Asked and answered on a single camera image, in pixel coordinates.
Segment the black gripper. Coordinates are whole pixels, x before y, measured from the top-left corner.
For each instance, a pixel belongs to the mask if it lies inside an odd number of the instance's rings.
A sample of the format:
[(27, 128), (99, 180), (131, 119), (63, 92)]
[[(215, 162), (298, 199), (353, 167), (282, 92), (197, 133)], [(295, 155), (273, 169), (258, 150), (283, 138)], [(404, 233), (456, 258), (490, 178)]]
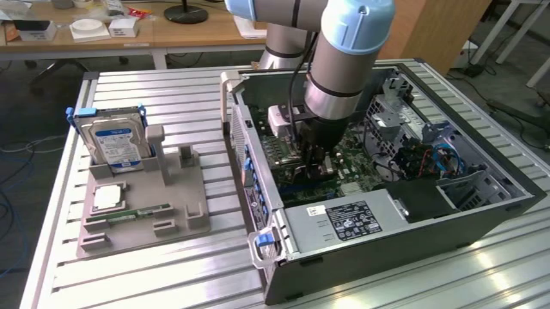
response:
[(321, 117), (305, 121), (301, 137), (301, 156), (307, 177), (333, 177), (337, 168), (331, 161), (334, 148), (342, 141), (349, 119), (327, 120)]

